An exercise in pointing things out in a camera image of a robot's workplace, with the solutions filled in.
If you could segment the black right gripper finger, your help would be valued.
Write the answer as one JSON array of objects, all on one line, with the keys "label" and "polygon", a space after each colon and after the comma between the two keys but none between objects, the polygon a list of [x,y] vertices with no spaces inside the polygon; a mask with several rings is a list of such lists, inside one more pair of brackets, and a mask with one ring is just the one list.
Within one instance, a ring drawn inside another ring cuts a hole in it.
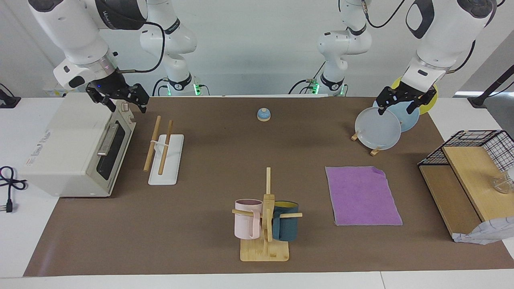
[{"label": "black right gripper finger", "polygon": [[112,100],[110,100],[108,96],[101,95],[101,93],[99,93],[91,86],[86,86],[85,91],[88,93],[90,99],[92,99],[94,103],[106,106],[113,113],[116,111],[116,105],[112,102]]},{"label": "black right gripper finger", "polygon": [[129,102],[135,104],[141,113],[146,113],[149,95],[141,84],[129,86]]}]

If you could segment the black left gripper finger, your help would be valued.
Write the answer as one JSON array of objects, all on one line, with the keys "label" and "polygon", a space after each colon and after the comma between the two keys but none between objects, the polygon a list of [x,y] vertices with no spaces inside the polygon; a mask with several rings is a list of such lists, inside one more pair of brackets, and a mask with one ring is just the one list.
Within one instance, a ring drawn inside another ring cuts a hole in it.
[{"label": "black left gripper finger", "polygon": [[396,89],[393,89],[389,86],[383,88],[383,90],[379,93],[376,98],[376,103],[378,104],[378,114],[383,115],[388,107],[397,104],[396,97]]},{"label": "black left gripper finger", "polygon": [[406,108],[407,113],[412,114],[418,108],[419,114],[428,112],[428,110],[430,110],[435,105],[437,96],[437,89],[429,89],[426,93],[423,93],[413,99],[413,101]]}]

